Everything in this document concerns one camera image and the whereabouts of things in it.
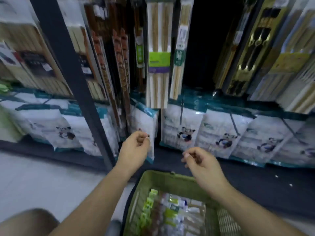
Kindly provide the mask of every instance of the purple label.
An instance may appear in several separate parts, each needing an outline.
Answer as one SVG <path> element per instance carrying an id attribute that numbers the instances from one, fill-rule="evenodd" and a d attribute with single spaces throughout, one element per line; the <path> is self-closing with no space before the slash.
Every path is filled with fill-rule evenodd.
<path id="1" fill-rule="evenodd" d="M 149 67 L 149 73 L 169 73 L 169 67 Z"/>

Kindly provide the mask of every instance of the panda illustration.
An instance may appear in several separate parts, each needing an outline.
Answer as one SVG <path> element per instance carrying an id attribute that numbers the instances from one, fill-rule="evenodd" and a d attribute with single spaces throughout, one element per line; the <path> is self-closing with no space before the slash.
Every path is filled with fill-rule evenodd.
<path id="1" fill-rule="evenodd" d="M 272 152 L 278 143 L 282 142 L 283 139 L 269 138 L 266 143 L 257 146 L 258 150 L 262 150 L 266 153 Z"/>
<path id="2" fill-rule="evenodd" d="M 177 134 L 177 137 L 180 138 L 182 137 L 185 142 L 190 142 L 192 137 L 191 135 L 195 132 L 193 129 L 188 129 L 186 127 L 181 128 L 181 132 Z"/>
<path id="3" fill-rule="evenodd" d="M 315 148 L 307 148 L 300 152 L 301 155 L 306 155 L 309 158 L 315 158 Z"/>
<path id="4" fill-rule="evenodd" d="M 59 130 L 59 137 L 63 138 L 63 139 L 70 139 L 72 140 L 73 138 L 75 138 L 75 135 L 70 132 L 71 127 L 56 127 Z"/>
<path id="5" fill-rule="evenodd" d="M 232 146 L 233 140 L 236 139 L 236 138 L 237 138 L 237 136 L 235 136 L 235 135 L 225 133 L 223 135 L 223 137 L 218 142 L 215 142 L 215 143 L 218 146 L 220 145 L 220 143 L 222 143 L 223 144 L 223 148 L 226 149 L 226 148 Z"/>

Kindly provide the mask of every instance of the left hand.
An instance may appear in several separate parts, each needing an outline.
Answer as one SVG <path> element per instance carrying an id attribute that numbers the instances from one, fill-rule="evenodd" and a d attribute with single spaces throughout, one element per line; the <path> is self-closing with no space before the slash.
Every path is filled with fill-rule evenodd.
<path id="1" fill-rule="evenodd" d="M 150 150 L 149 135 L 136 131 L 131 134 L 120 149 L 116 166 L 131 177 L 144 163 Z"/>

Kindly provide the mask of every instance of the shopping basket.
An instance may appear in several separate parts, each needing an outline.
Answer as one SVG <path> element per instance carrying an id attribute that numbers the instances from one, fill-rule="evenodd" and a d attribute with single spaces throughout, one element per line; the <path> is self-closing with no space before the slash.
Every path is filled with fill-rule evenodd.
<path id="1" fill-rule="evenodd" d="M 229 213 L 202 190 L 193 177 L 161 172 L 145 171 L 134 186 L 126 203 L 121 236 L 136 236 L 137 222 L 142 213 L 144 202 L 151 189 L 163 191 L 206 203 L 206 235 L 238 236 L 243 235 L 240 226 Z"/>

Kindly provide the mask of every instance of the hand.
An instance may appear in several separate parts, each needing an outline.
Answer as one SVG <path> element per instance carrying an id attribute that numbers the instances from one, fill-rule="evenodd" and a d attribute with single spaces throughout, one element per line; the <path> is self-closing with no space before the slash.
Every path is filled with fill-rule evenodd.
<path id="1" fill-rule="evenodd" d="M 150 149 L 149 135 L 136 131 L 131 134 L 120 149 L 116 166 L 130 178 L 144 163 Z"/>
<path id="2" fill-rule="evenodd" d="M 220 198 L 231 185 L 225 178 L 218 160 L 209 152 L 194 147 L 186 150 L 182 162 L 189 168 L 199 186 L 214 199 Z"/>

